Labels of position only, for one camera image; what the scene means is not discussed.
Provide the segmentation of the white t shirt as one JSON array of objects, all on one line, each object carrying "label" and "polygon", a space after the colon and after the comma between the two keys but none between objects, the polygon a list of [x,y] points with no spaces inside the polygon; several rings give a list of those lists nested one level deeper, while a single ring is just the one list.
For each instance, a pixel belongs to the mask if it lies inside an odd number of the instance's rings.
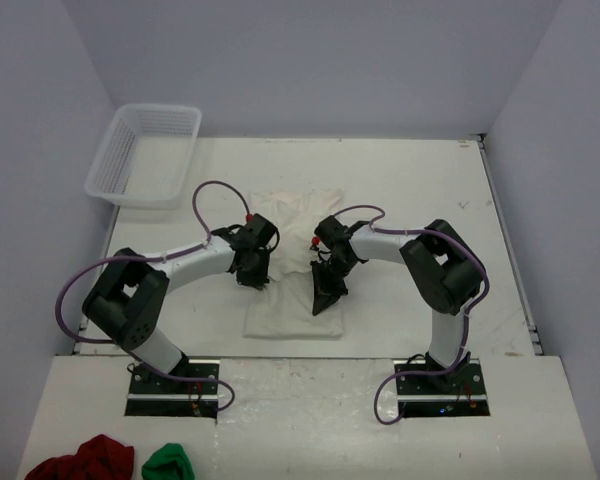
[{"label": "white t shirt", "polygon": [[331,340],[344,334],[343,311],[334,306],[312,314],[310,240],[318,223],[339,209],[344,192],[319,189],[254,192],[250,206],[278,227],[281,240],[271,254],[270,283],[246,310],[243,336],[266,340]]}]

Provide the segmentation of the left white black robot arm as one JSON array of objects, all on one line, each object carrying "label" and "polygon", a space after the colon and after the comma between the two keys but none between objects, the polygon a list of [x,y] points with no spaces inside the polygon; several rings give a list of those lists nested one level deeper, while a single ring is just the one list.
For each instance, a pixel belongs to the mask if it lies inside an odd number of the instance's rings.
[{"label": "left white black robot arm", "polygon": [[160,329],[166,297],[195,281],[232,274],[242,286],[261,290],[269,282],[278,228],[259,214],[243,225],[211,231],[205,241],[159,256],[126,248],[109,258],[82,304],[82,313],[114,345],[140,361],[163,391],[175,393],[186,383],[206,383],[188,377],[187,357]]}]

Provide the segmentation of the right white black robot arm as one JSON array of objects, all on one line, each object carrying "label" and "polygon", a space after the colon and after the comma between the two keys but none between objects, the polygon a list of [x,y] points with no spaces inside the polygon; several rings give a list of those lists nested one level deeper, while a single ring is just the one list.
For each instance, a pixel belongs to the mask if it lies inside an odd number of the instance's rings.
[{"label": "right white black robot arm", "polygon": [[318,251],[320,245],[327,257],[310,263],[312,314],[348,294],[345,278],[356,265],[370,260],[402,264],[432,310],[431,342],[419,374],[439,393],[457,386],[469,361],[469,313],[486,296],[488,278],[453,227],[438,219],[422,229],[386,232],[367,221],[347,226],[330,215],[314,230],[311,249]]}]

